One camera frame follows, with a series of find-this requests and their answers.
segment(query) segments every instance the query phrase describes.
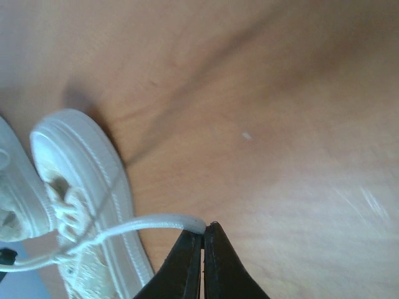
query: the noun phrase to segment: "white cable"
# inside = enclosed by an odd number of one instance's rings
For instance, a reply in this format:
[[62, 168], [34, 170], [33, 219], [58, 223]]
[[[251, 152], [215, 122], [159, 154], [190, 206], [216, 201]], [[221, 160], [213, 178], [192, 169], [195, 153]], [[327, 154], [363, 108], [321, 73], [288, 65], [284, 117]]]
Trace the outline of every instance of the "white cable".
[[200, 218], [181, 214], [154, 214], [140, 216], [123, 224], [99, 232], [94, 237], [83, 240], [81, 243], [77, 243], [72, 247], [61, 247], [59, 250], [50, 254], [18, 261], [13, 266], [0, 265], [0, 272], [30, 271], [53, 265], [55, 263], [61, 263], [73, 258], [73, 254], [76, 254], [87, 246], [98, 245], [109, 237], [124, 234], [133, 230], [151, 228], [185, 229], [194, 232], [195, 234], [203, 234], [205, 232], [206, 223]]

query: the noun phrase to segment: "white sneaker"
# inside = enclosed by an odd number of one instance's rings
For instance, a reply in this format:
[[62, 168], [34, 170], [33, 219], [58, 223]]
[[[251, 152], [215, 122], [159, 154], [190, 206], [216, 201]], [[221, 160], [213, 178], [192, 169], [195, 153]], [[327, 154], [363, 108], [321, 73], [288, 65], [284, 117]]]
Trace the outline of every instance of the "white sneaker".
[[0, 117], [0, 240], [15, 242], [55, 229], [42, 181], [12, 129]]
[[60, 248], [0, 265], [0, 272], [56, 263], [70, 299], [132, 299], [153, 276], [134, 230], [205, 231], [205, 222], [192, 216], [133, 218], [122, 162], [103, 131], [81, 112], [62, 110], [45, 118], [31, 133], [31, 148], [55, 210]]

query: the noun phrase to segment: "shoe sole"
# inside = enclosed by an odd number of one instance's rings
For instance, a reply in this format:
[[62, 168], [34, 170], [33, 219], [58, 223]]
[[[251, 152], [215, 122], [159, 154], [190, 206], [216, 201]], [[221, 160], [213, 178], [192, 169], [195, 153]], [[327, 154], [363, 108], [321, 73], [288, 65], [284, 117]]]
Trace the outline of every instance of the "shoe sole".
[[[92, 201], [87, 201], [87, 207], [92, 215], [96, 215], [104, 195], [114, 185], [109, 196], [111, 200], [95, 222], [98, 231], [134, 217], [130, 185], [122, 162], [105, 133], [91, 118], [71, 109], [44, 118], [31, 133], [38, 171], [41, 145], [57, 151], [56, 163], [70, 170], [65, 178], [72, 186], [82, 186], [90, 193], [88, 198]], [[133, 298], [153, 276], [138, 233], [113, 237], [101, 246], [119, 295]]]
[[[1, 117], [0, 156], [0, 174], [6, 178], [6, 187], [16, 199], [18, 208], [28, 218], [28, 223], [31, 224], [29, 237], [39, 237], [54, 230], [55, 219], [52, 216], [52, 208], [47, 200], [43, 182], [37, 175], [14, 131]], [[47, 221], [39, 224], [35, 216], [39, 216], [40, 221], [43, 221], [43, 212], [47, 215]]]

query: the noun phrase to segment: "white shoelace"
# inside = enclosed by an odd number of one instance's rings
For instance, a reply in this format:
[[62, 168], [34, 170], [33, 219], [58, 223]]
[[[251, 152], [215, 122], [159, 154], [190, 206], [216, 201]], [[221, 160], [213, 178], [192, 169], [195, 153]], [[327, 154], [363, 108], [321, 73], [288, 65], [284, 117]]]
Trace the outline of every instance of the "white shoelace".
[[54, 201], [53, 207], [56, 217], [60, 220], [60, 226], [58, 228], [59, 234], [70, 240], [72, 245], [64, 245], [55, 252], [41, 255], [33, 259], [16, 261], [13, 266], [0, 265], [0, 272], [23, 272], [63, 263], [73, 259], [75, 254], [88, 246], [101, 244], [109, 237], [133, 230], [170, 228], [184, 229], [194, 232], [195, 234], [203, 234], [206, 228], [206, 223], [197, 217], [181, 214], [153, 214], [135, 217], [127, 222], [98, 232], [93, 237], [85, 237], [95, 222], [94, 217], [89, 222], [82, 235], [74, 235], [69, 229], [79, 228], [79, 222], [74, 217], [78, 212], [77, 208], [70, 204], [66, 204], [61, 199]]

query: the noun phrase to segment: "white shoe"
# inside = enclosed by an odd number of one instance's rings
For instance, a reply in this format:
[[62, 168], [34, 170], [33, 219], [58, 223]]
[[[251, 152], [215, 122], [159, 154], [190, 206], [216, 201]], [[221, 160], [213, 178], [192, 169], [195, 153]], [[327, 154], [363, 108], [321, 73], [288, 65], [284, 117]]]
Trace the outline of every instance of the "white shoe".
[[[62, 110], [43, 119], [31, 133], [31, 148], [53, 202], [61, 246], [56, 255], [33, 260], [34, 267], [58, 263], [71, 299], [133, 298], [153, 270], [130, 230], [187, 228], [182, 216], [133, 219], [122, 162], [100, 127], [81, 112]], [[198, 219], [193, 225], [191, 230], [204, 231]]]
[[22, 145], [0, 117], [0, 240], [15, 242], [55, 229], [45, 187]]

